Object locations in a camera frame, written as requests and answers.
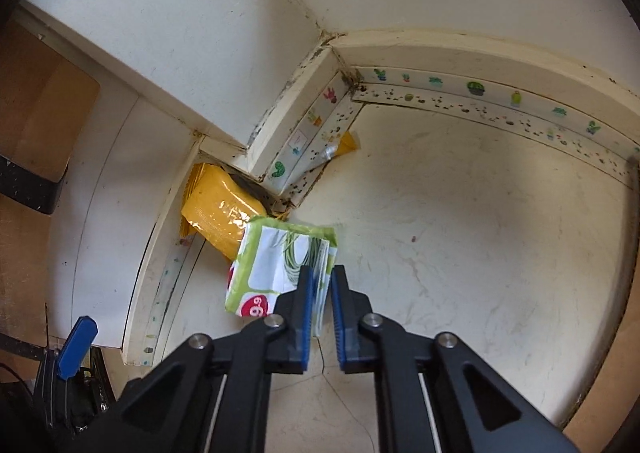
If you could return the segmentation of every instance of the metal screw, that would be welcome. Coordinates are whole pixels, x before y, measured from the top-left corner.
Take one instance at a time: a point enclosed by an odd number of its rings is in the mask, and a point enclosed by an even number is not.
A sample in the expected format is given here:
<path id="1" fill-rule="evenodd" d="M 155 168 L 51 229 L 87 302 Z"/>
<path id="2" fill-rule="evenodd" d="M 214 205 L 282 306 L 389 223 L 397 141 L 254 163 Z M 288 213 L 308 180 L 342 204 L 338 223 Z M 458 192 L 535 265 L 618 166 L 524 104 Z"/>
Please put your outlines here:
<path id="1" fill-rule="evenodd" d="M 365 325 L 369 325 L 370 327 L 374 327 L 374 328 L 379 327 L 380 325 L 382 325 L 382 321 L 383 321 L 382 316 L 380 316 L 380 314 L 375 314 L 373 312 L 365 314 L 362 317 L 362 322 Z"/>
<path id="2" fill-rule="evenodd" d="M 209 344 L 209 337 L 205 334 L 194 334 L 189 338 L 189 346 L 197 350 L 202 350 Z"/>
<path id="3" fill-rule="evenodd" d="M 451 332 L 443 332 L 438 336 L 438 343 L 444 348 L 453 348 L 458 344 L 458 336 Z"/>
<path id="4" fill-rule="evenodd" d="M 284 318 L 280 314 L 270 314 L 264 319 L 264 324 L 269 328 L 280 328 L 284 325 Z"/>

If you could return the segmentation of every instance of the yellow package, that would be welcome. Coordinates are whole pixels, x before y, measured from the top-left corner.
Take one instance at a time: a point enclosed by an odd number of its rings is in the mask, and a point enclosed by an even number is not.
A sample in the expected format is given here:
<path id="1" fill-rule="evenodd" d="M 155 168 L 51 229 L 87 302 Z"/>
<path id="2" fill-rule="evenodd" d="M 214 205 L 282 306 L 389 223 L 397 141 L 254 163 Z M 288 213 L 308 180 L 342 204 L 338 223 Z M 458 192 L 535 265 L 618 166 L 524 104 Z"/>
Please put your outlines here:
<path id="1" fill-rule="evenodd" d="M 229 174 L 213 164 L 197 164 L 192 175 L 200 178 L 190 188 L 182 216 L 228 259 L 238 255 L 246 223 L 266 216 L 262 204 L 243 191 Z"/>
<path id="2" fill-rule="evenodd" d="M 205 165 L 205 162 L 199 162 L 198 164 L 194 164 L 191 168 L 191 173 L 189 174 L 187 184 L 185 184 L 184 186 L 184 193 L 182 194 L 182 205 L 186 204 L 187 200 L 191 196 L 191 193 L 193 193 L 193 189 L 196 187 L 196 184 L 204 173 Z M 180 238 L 186 238 L 189 235 L 193 235 L 195 232 L 196 228 L 193 227 L 185 217 L 181 217 Z"/>

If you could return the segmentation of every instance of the wooden floor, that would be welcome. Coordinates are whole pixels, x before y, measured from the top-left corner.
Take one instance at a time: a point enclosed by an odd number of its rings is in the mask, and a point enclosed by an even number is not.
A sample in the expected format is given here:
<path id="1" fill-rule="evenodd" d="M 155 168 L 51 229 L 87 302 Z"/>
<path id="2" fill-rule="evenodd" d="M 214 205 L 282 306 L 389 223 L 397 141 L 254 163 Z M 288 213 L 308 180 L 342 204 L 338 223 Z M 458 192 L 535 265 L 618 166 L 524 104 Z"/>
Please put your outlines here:
<path id="1" fill-rule="evenodd" d="M 559 422 L 620 311 L 631 192 L 590 165 L 489 126 L 365 106 L 361 149 L 332 162 L 293 218 L 331 224 L 338 261 L 375 311 L 460 335 Z M 226 261 L 206 244 L 165 349 L 242 326 Z M 377 450 L 372 378 L 337 368 L 329 314 L 309 371 L 277 376 L 267 451 Z"/>

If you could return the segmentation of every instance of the green and white package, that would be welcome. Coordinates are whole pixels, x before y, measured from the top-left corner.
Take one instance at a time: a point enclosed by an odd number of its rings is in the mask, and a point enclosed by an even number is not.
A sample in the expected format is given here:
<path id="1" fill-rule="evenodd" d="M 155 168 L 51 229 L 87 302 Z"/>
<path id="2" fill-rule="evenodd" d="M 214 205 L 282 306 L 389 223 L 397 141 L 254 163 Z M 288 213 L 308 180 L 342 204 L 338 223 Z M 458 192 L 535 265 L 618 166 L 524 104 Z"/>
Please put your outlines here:
<path id="1" fill-rule="evenodd" d="M 225 309 L 238 316 L 273 313 L 277 297 L 295 290 L 300 267 L 309 265 L 316 285 L 312 334 L 319 337 L 337 250 L 332 227 L 302 226 L 273 218 L 252 219 L 231 266 Z"/>

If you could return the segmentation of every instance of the red price label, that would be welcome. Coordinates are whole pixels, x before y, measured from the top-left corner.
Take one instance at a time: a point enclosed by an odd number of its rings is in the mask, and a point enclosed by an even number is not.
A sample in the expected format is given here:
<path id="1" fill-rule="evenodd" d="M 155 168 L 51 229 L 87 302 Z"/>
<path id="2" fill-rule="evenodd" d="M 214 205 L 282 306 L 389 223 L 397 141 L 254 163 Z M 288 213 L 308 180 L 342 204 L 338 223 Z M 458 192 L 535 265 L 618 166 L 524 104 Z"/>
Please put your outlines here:
<path id="1" fill-rule="evenodd" d="M 256 294 L 249 298 L 242 308 L 240 314 L 243 316 L 262 317 L 266 316 L 269 312 L 269 303 L 267 297 L 263 294 Z"/>

